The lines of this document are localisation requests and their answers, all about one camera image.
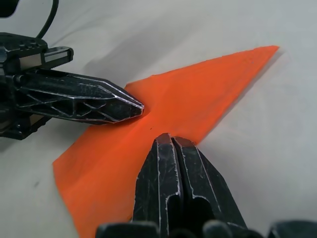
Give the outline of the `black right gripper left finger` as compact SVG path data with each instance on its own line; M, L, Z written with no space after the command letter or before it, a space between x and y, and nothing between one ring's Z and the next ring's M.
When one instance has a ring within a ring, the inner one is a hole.
M180 226L183 187L176 148L168 133L154 139L137 176L133 221L149 221L160 231Z

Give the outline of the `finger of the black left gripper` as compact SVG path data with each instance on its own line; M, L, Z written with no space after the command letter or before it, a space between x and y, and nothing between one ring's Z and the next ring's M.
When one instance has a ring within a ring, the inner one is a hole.
M134 107L144 108L138 99L106 79L44 69L31 75L31 88L34 90L82 99L118 99Z
M139 117L144 111L118 99L82 99L34 90L31 74L14 77L14 102L20 111L96 125Z

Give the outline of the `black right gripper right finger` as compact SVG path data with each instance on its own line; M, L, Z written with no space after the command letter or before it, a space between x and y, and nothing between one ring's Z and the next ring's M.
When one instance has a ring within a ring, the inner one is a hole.
M219 220L234 231L246 229L245 221L220 172L195 144L182 137L172 139L184 191L185 227L201 231L204 223Z

